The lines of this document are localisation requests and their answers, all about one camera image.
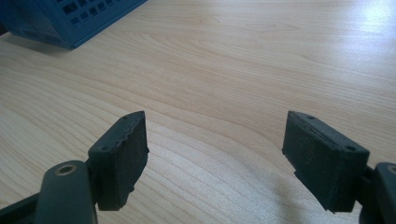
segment light wood surface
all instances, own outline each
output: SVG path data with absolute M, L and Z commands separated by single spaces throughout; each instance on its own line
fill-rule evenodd
M 396 162 L 394 1 L 149 0 L 75 50 L 0 37 L 0 207 L 145 110 L 148 167 L 100 223 L 358 223 L 281 153 L 288 110 Z

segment screw hole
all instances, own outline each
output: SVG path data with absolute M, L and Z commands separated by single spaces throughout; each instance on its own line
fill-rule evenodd
M 108 147 L 101 146 L 101 147 L 99 147 L 99 150 L 106 151 L 106 150 L 108 150 Z
M 350 150 L 350 151 L 356 151 L 356 148 L 355 148 L 355 147 L 352 147 L 352 146 L 347 146 L 346 149 L 348 149 L 348 150 Z
M 392 173 L 394 173 L 394 174 L 396 175 L 396 165 L 390 165 L 390 166 L 388 166 L 388 169 L 389 169 Z
M 60 167 L 58 170 L 56 170 L 55 174 L 56 175 L 70 175 L 71 173 L 75 172 L 77 169 L 77 166 L 74 164 L 67 164 L 62 167 Z

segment wooden table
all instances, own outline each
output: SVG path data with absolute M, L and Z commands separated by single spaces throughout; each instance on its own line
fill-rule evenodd
M 281 148 L 288 110 L 396 162 L 394 1 L 149 0 L 78 49 L 0 37 L 0 207 L 145 110 L 148 167 L 100 223 L 358 223 Z

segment clamp jaw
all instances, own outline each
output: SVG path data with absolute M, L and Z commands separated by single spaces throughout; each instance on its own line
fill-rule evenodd
M 381 162 L 373 170 L 367 149 L 294 111 L 288 114 L 282 152 L 325 210 L 351 212 L 358 201 L 360 223 L 396 223 L 396 164 Z
M 0 223 L 97 223 L 95 205 L 102 211 L 120 210 L 148 154 L 145 113 L 126 115 L 90 148 L 86 162 L 50 168 L 39 193 L 0 210 Z

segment blue plastic basket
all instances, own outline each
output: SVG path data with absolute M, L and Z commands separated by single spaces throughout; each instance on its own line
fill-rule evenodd
M 74 49 L 147 0 L 0 0 L 14 35 Z

